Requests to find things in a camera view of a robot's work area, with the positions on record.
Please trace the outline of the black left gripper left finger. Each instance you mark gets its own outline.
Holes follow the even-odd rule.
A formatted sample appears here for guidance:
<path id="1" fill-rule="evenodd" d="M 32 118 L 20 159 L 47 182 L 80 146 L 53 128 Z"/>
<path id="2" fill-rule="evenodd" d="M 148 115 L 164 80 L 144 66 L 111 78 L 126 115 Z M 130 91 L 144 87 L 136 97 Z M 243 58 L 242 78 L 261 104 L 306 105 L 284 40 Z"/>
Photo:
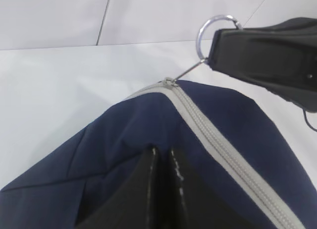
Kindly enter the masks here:
<path id="1" fill-rule="evenodd" d="M 158 150 L 143 152 L 129 179 L 78 229 L 155 229 Z"/>

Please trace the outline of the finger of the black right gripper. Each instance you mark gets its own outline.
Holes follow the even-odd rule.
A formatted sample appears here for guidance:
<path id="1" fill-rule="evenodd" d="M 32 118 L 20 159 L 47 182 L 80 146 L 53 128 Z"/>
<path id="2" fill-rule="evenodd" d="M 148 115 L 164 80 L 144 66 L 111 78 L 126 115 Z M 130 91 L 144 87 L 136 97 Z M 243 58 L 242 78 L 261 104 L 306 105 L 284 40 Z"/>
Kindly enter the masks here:
<path id="1" fill-rule="evenodd" d="M 304 110 L 317 111 L 317 21 L 292 18 L 262 27 L 220 29 L 208 65 L 261 86 Z"/>

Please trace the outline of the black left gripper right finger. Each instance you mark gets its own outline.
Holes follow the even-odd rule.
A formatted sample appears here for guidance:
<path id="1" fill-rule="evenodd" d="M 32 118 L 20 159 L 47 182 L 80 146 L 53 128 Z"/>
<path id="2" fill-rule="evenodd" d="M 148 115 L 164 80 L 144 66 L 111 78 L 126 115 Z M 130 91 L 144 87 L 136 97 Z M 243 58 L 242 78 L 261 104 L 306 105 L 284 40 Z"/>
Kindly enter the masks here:
<path id="1" fill-rule="evenodd" d="M 161 228 L 193 229 L 195 218 L 186 193 L 185 176 L 176 150 L 171 149 L 162 162 Z"/>

